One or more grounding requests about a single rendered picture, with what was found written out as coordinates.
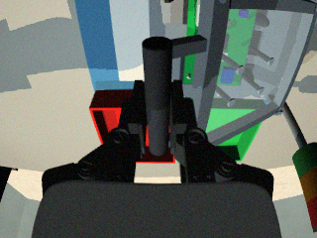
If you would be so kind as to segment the red bin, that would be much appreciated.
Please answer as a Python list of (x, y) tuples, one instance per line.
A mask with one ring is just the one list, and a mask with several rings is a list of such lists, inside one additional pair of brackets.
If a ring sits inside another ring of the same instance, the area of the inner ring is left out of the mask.
[[(89, 110), (101, 142), (106, 142), (108, 133), (118, 127), (122, 103), (124, 98), (132, 98), (133, 90), (95, 90)], [(151, 155), (148, 144), (147, 130), (146, 153), (137, 163), (175, 164), (170, 147), (163, 156)]]

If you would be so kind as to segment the green bin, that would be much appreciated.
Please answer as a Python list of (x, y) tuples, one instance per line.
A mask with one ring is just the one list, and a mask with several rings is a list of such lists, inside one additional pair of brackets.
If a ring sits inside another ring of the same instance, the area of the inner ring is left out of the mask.
[(261, 124), (262, 122), (216, 147), (236, 162), (241, 162)]

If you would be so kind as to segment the green circuit board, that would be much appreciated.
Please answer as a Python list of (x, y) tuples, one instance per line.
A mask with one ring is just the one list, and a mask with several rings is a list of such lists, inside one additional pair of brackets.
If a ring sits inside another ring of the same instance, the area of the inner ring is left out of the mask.
[[(186, 37), (195, 36), (198, 33), (199, 22), (199, 7), (200, 0), (188, 0), (188, 15), (187, 15), (187, 32)], [(194, 72), (195, 55), (185, 57), (184, 61), (184, 74), (183, 83), (192, 84), (193, 72)], [(191, 78), (187, 78), (190, 74)]]

